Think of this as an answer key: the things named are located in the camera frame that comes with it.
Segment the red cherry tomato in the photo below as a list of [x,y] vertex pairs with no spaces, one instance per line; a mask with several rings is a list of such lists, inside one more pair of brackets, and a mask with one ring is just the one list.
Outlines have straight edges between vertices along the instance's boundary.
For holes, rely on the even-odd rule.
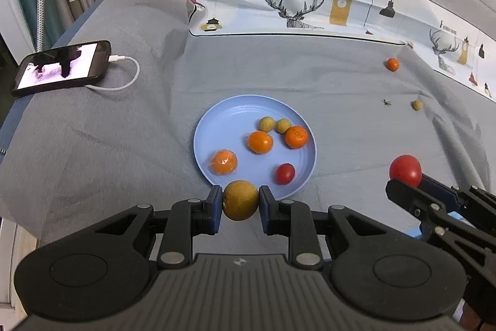
[[405,184],[417,187],[422,181],[422,168],[419,160],[410,154],[398,156],[389,167],[389,179],[400,180]]
[[284,163],[279,165],[275,174],[276,183],[279,185],[287,185],[293,180],[295,174],[296,171],[292,164]]

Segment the yellow-green fruit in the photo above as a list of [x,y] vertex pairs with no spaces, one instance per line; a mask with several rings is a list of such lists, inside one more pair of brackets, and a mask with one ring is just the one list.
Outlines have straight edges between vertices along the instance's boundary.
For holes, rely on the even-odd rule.
[[265,116],[262,119],[259,120],[258,123],[258,129],[262,132],[269,133],[271,132],[276,126],[276,121],[274,118]]
[[419,111],[423,108],[423,102],[421,102],[420,100],[414,100],[412,103],[412,108],[416,111]]
[[223,210],[224,214],[231,220],[247,220],[255,213],[258,204],[258,191],[248,181],[232,181],[224,189]]
[[275,129],[279,134],[285,134],[292,127],[292,123],[288,119],[279,119],[276,122]]

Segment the small orange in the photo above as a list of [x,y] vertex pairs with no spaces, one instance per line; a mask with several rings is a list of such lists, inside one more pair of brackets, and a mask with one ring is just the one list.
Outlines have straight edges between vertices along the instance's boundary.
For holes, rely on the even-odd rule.
[[392,72],[395,72],[400,68],[400,62],[396,58],[387,59],[385,65],[386,65],[386,68]]

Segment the blue round plate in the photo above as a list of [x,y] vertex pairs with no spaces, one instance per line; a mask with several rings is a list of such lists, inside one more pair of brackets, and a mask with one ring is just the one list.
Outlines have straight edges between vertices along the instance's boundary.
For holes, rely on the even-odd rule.
[[212,185],[248,181],[282,200],[303,189],[317,163],[317,144],[293,108],[269,96],[239,95],[213,105],[197,123],[193,156]]

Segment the black smartphone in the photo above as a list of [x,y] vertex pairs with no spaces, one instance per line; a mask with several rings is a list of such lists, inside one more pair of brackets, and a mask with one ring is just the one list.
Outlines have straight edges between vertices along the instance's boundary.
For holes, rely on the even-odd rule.
[[96,85],[107,73],[111,44],[107,40],[70,44],[26,56],[13,81],[15,97]]

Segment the white door frame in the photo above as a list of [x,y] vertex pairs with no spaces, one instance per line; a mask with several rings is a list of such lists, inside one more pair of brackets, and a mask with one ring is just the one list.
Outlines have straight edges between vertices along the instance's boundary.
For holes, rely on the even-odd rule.
[[1,36],[18,65],[34,52],[19,0],[1,0]]

